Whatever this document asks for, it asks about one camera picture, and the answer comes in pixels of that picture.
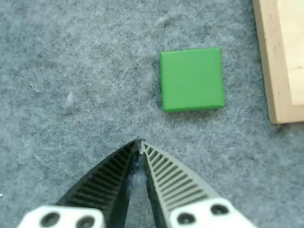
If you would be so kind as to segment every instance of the gray carpet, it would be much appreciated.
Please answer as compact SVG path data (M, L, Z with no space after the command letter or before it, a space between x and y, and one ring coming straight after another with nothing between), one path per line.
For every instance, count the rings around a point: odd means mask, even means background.
M159 53L222 48L226 107L164 113ZM135 139L260 228L304 227L304 125L271 125L251 0L0 0L0 227ZM126 227L153 228L144 177Z

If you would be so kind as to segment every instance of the wooden board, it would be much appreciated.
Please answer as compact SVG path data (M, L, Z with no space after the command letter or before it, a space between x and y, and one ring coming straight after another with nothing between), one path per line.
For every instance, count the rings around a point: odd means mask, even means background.
M270 120L304 121L304 0L253 0Z

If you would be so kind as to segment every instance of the green cube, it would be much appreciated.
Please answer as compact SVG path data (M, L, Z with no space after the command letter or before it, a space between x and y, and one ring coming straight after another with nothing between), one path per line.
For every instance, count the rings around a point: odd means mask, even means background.
M220 48L161 53L161 93L164 111L224 107Z

